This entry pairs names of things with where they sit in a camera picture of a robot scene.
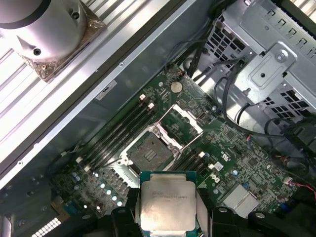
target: screw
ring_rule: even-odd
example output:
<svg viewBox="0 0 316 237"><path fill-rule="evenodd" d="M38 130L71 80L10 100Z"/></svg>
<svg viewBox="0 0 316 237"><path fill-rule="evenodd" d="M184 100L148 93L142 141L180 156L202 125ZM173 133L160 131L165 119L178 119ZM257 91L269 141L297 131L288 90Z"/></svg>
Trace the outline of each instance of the screw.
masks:
<svg viewBox="0 0 316 237"><path fill-rule="evenodd" d="M155 128L153 129L153 133L158 133L158 132L159 132L158 128L155 127Z"/></svg>
<svg viewBox="0 0 316 237"><path fill-rule="evenodd" d="M39 56L39 55L41 54L41 50L40 50L39 48L35 48L35 49L33 50L33 54L34 54L35 56Z"/></svg>
<svg viewBox="0 0 316 237"><path fill-rule="evenodd" d="M223 213L227 212L227 209L226 209L226 208L223 208L223 207L220 207L218 210L219 210L220 212L223 212Z"/></svg>
<svg viewBox="0 0 316 237"><path fill-rule="evenodd" d="M71 14L71 17L74 19L74 20L78 20L79 18L79 13L78 12L74 12L73 14Z"/></svg>
<svg viewBox="0 0 316 237"><path fill-rule="evenodd" d="M257 212L257 213L256 213L256 217L258 217L258 218L260 218L260 219L263 219L263 218L265 218L266 216L265 216L264 214L260 213L260 212Z"/></svg>
<svg viewBox="0 0 316 237"><path fill-rule="evenodd" d="M276 59L279 61L279 62L283 62L285 59L286 59L286 56L283 54L283 53L278 53L276 55Z"/></svg>

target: metal bracket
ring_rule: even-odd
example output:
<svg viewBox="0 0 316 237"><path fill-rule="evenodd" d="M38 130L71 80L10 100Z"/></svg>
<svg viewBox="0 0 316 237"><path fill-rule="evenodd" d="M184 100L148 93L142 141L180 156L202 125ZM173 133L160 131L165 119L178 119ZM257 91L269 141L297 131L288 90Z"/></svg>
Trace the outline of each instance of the metal bracket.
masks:
<svg viewBox="0 0 316 237"><path fill-rule="evenodd" d="M235 85L257 104L265 100L284 81L284 72L296 61L296 55L282 42L265 55L257 55L238 74Z"/></svg>

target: sticker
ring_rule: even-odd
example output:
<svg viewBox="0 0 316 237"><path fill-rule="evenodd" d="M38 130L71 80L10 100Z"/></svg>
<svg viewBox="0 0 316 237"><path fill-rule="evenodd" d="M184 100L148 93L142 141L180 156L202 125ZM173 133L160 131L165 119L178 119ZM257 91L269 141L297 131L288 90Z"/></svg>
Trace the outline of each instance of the sticker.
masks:
<svg viewBox="0 0 316 237"><path fill-rule="evenodd" d="M95 97L95 99L97 99L97 100L102 100L102 98L104 97L104 96L106 96L113 88L114 88L114 86L116 86L118 83L115 81L115 80L113 80L113 81L111 81L108 85L107 85L107 87L105 87L96 97Z"/></svg>

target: metal panel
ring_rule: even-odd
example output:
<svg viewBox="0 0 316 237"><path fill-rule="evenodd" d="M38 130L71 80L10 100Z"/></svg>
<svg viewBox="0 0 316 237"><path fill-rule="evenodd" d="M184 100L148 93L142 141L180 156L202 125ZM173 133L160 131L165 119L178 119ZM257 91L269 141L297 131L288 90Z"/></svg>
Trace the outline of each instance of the metal panel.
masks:
<svg viewBox="0 0 316 237"><path fill-rule="evenodd" d="M293 52L296 61L283 78L305 101L316 108L316 41L313 37L269 0L252 3L242 15L240 26L264 51L270 51L274 44L282 42ZM282 81L282 75L279 75L279 81ZM247 85L256 91L255 86ZM244 81L237 80L236 86L244 90ZM254 103L258 102L252 95L249 98Z"/></svg>
<svg viewBox="0 0 316 237"><path fill-rule="evenodd" d="M84 2L108 27L50 83L0 39L0 162L169 0Z"/></svg>

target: capacitor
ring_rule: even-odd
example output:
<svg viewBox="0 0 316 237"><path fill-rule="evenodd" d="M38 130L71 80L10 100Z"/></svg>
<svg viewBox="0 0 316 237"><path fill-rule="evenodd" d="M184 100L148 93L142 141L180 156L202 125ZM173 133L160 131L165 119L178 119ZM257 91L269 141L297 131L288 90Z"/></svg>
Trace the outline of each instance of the capacitor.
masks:
<svg viewBox="0 0 316 237"><path fill-rule="evenodd" d="M233 170L233 171L232 171L232 175L233 175L233 176L237 176L237 175L238 175L238 171L237 171L237 170Z"/></svg>
<svg viewBox="0 0 316 237"><path fill-rule="evenodd" d="M278 174L278 173L280 173L280 170L279 170L278 168L276 168L276 167L272 167L272 168L270 169L270 172L271 172L272 174Z"/></svg>
<svg viewBox="0 0 316 237"><path fill-rule="evenodd" d="M284 196L284 195L278 195L278 196L276 197L276 199L277 199L278 201L281 201L281 202L287 202L287 201L288 201L288 198L287 198L286 196Z"/></svg>

